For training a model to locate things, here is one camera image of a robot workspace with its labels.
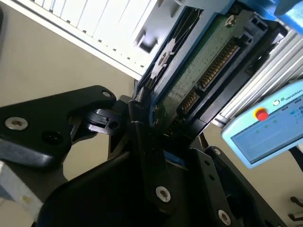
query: screw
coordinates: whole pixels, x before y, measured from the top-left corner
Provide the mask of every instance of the screw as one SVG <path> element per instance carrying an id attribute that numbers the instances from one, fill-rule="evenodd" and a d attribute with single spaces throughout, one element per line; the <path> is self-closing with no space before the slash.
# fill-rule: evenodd
<path id="1" fill-rule="evenodd" d="M 232 221 L 228 214 L 224 210 L 218 210 L 219 219 L 227 226 L 232 224 Z"/>
<path id="2" fill-rule="evenodd" d="M 217 148 L 215 148 L 214 151 L 217 155 L 221 155 L 221 152 Z"/>
<path id="3" fill-rule="evenodd" d="M 234 15 L 231 15 L 227 20 L 225 21 L 225 27 L 232 27 L 236 22 L 236 17 Z"/>
<path id="4" fill-rule="evenodd" d="M 162 202 L 170 201 L 170 192 L 163 186 L 156 188 L 156 195 Z"/>
<path id="5" fill-rule="evenodd" d="M 107 91 L 102 91 L 102 94 L 106 97 L 110 97 L 110 93 L 108 93 Z"/>
<path id="6" fill-rule="evenodd" d="M 22 131 L 28 127 L 28 122 L 21 117 L 10 117 L 4 122 L 11 130 Z"/>

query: green circuit board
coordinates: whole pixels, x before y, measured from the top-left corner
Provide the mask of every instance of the green circuit board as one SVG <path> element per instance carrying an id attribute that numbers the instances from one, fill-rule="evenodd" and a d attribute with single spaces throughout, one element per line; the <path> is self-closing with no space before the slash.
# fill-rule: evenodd
<path id="1" fill-rule="evenodd" d="M 177 116 L 176 110 L 179 105 L 231 40 L 236 26 L 225 26 L 227 18 L 228 16 L 221 15 L 215 18 L 181 68 L 174 83 L 157 103 L 154 120 L 157 122 L 155 126 L 158 130 L 166 131 L 168 129 Z"/>

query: white surface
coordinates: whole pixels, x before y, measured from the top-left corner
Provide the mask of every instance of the white surface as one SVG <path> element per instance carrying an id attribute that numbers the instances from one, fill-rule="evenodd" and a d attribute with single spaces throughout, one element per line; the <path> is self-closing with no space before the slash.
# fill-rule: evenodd
<path id="1" fill-rule="evenodd" d="M 134 80 L 54 32 L 1 4 L 6 15 L 0 35 L 0 106 L 92 85 L 103 85 L 117 97 L 131 96 Z M 74 145 L 64 163 L 72 179 L 107 159 L 108 136 Z M 21 206 L 0 201 L 1 227 L 29 227 Z"/>
<path id="2" fill-rule="evenodd" d="M 97 40 L 92 39 L 82 31 L 78 30 L 77 28 L 71 26 L 67 22 L 63 21 L 62 19 L 58 18 L 56 15 L 46 11 L 44 8 L 40 7 L 36 3 L 30 0 L 19 0 L 23 2 L 28 7 L 30 7 L 34 12 L 37 14 L 43 15 L 48 20 L 54 22 L 57 26 L 64 28 L 67 32 L 60 29 L 59 27 L 49 23 L 47 20 L 42 19 L 40 16 L 32 13 L 31 11 L 25 9 L 24 7 L 18 5 L 17 3 L 13 2 L 12 0 L 0 0 L 1 2 L 5 3 L 6 5 L 12 7 L 16 11 L 22 13 L 23 15 L 27 16 L 28 18 L 32 19 L 33 21 L 43 25 L 44 27 L 48 28 L 49 30 L 53 31 L 54 33 L 58 34 L 59 36 L 63 37 L 64 39 L 68 40 L 69 42 L 75 44 L 76 46 L 86 50 L 87 52 L 93 54 L 94 56 L 100 58 L 101 60 L 105 61 L 106 63 L 114 66 L 115 68 L 121 70 L 122 72 L 126 73 L 127 75 L 139 80 L 141 75 L 137 72 L 131 70 L 124 63 L 128 62 L 128 59 L 125 59 L 122 55 L 118 54 L 114 51 L 109 51 L 112 49 L 108 49 L 106 45 L 99 43 Z"/>

